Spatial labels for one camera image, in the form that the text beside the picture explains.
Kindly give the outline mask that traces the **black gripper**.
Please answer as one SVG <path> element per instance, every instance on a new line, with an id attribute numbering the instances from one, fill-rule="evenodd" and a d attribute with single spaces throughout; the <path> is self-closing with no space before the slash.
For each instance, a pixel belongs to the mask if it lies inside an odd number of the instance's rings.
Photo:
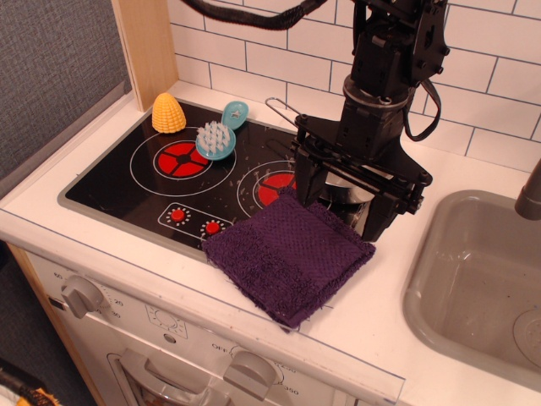
<path id="1" fill-rule="evenodd" d="M 412 98 L 384 104 L 347 98 L 338 121 L 299 114 L 295 178 L 299 203 L 308 207 L 325 187 L 329 171 L 372 192 L 362 239 L 375 242 L 397 213 L 415 213 L 431 175 L 403 149 Z"/>

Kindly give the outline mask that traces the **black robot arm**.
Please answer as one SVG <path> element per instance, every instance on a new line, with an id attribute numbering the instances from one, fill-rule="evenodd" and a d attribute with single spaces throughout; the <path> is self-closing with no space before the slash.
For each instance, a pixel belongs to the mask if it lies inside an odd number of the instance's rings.
<path id="1" fill-rule="evenodd" d="M 402 148 L 411 132 L 408 114 L 416 89 L 441 104 L 431 77 L 441 74 L 450 49 L 445 44 L 445 1 L 357 1 L 354 59 L 345 78 L 339 120 L 300 114 L 293 141 L 297 197 L 303 206 L 318 199 L 329 173 L 373 195 L 361 236 L 376 241 L 397 215 L 415 213 L 432 176 Z"/>

